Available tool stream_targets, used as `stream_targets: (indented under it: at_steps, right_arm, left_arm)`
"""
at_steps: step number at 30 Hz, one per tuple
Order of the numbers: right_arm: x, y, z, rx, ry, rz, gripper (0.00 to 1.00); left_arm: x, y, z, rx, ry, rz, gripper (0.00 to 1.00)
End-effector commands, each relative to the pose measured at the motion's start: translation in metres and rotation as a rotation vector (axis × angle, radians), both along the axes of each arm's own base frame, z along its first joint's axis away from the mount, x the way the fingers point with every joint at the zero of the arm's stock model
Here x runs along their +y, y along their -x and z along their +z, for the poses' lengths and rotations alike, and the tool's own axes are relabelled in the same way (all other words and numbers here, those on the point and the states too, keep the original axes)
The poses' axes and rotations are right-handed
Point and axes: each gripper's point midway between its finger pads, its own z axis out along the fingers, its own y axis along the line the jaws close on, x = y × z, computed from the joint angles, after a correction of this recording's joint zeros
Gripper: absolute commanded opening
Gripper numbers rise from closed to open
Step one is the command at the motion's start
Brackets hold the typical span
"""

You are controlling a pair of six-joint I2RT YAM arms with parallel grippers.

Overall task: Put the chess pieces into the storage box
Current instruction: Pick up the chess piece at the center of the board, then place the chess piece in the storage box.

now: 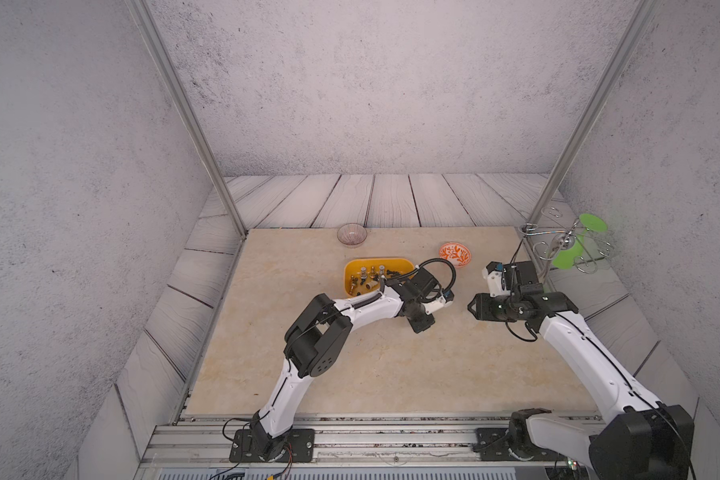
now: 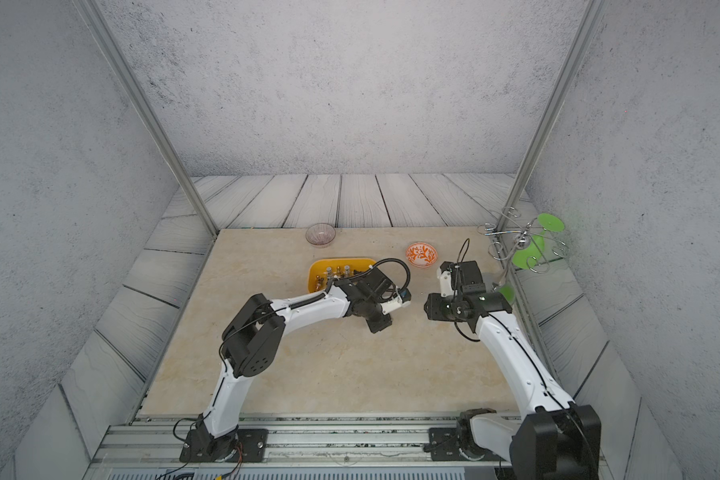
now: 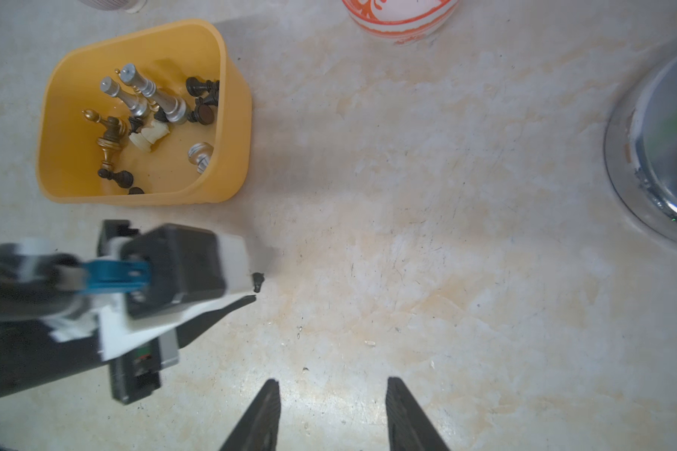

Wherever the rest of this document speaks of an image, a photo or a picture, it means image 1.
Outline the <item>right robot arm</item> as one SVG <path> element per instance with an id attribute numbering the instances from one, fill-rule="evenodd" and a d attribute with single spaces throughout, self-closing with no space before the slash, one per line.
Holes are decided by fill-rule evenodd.
<path id="1" fill-rule="evenodd" d="M 502 443 L 520 461 L 553 451 L 601 479 L 695 478 L 694 421 L 679 404 L 668 405 L 642 385 L 589 328 L 578 307 L 546 291 L 532 262 L 489 263 L 488 290 L 468 311 L 478 321 L 522 323 L 529 340 L 543 339 L 575 373 L 605 423 L 586 429 L 544 408 L 512 413 Z"/>

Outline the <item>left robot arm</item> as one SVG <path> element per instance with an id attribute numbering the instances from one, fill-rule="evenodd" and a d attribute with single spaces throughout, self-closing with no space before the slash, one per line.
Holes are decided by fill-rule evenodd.
<path id="1" fill-rule="evenodd" d="M 338 359 L 350 334 L 380 320 L 405 318 L 418 334 L 454 299 L 455 266 L 431 258 L 411 271 L 379 277 L 377 289 L 353 298 L 315 296 L 287 330 L 284 360 L 267 401 L 249 422 L 253 454 L 271 461 L 285 447 L 297 409 L 313 380 Z"/>

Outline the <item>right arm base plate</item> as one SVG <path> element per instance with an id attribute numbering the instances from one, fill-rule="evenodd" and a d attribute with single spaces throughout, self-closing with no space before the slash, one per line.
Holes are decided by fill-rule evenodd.
<path id="1" fill-rule="evenodd" d="M 520 461 L 520 462 L 554 462 L 562 461 L 563 456 L 551 450 L 528 447 L 522 450 L 520 447 L 510 445 L 510 435 L 506 427 L 502 428 L 477 428 L 475 430 L 476 440 L 472 445 L 472 451 L 479 456 L 481 461 Z"/>

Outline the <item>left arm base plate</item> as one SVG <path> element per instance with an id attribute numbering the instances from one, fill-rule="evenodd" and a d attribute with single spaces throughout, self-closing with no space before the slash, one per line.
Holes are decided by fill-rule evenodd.
<path id="1" fill-rule="evenodd" d="M 310 463 L 313 460 L 315 431 L 291 429 L 284 435 L 269 438 L 254 434 L 248 428 L 235 432 L 229 461 L 232 463 Z"/>

